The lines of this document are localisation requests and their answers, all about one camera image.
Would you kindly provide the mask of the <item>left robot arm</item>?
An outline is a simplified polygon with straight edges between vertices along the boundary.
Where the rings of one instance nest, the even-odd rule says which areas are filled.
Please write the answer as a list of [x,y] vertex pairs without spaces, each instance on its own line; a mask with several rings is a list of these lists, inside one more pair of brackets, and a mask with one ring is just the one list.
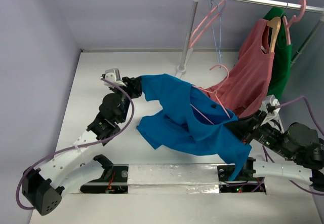
[[28,167],[19,181],[16,202],[23,195],[30,209],[41,216],[58,207],[62,198],[85,183],[112,178],[114,164],[102,149],[129,126],[135,106],[133,99],[142,95],[141,77],[116,79],[112,74],[101,77],[110,90],[99,106],[95,119],[72,146],[58,150]]

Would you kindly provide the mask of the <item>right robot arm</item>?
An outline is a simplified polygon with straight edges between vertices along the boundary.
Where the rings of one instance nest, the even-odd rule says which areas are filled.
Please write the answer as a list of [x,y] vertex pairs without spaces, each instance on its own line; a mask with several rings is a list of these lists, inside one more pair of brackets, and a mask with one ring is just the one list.
[[300,123],[283,130],[278,115],[269,116],[261,110],[225,126],[244,145],[256,141],[265,151],[282,158],[274,161],[267,155],[262,161],[249,157],[233,166],[235,181],[281,177],[294,184],[308,185],[315,195],[323,195],[323,139],[316,130]]

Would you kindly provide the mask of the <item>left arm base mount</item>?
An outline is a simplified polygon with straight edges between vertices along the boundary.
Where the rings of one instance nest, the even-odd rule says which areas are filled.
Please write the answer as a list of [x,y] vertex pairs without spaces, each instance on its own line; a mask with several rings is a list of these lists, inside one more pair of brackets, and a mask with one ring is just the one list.
[[97,179],[80,187],[83,194],[127,194],[129,166],[115,165],[106,156],[97,155],[94,160],[101,164],[103,173]]

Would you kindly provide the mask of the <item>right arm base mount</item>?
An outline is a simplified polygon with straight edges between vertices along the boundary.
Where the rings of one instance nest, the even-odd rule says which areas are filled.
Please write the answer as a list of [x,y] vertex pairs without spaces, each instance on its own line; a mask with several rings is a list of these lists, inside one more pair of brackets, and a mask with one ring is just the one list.
[[256,159],[248,158],[243,168],[234,180],[229,177],[235,170],[234,165],[218,165],[217,173],[220,193],[266,193],[265,177],[255,177],[253,169]]

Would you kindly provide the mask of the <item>blue t shirt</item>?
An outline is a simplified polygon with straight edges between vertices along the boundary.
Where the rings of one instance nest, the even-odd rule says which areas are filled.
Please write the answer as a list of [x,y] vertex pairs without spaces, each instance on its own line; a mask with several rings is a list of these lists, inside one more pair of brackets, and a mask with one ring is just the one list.
[[230,181],[244,166],[251,146],[243,144],[227,127],[237,116],[224,110],[192,84],[168,74],[141,76],[146,101],[157,100],[162,109],[142,117],[137,130],[154,148],[164,145],[195,156],[217,154],[234,164]]

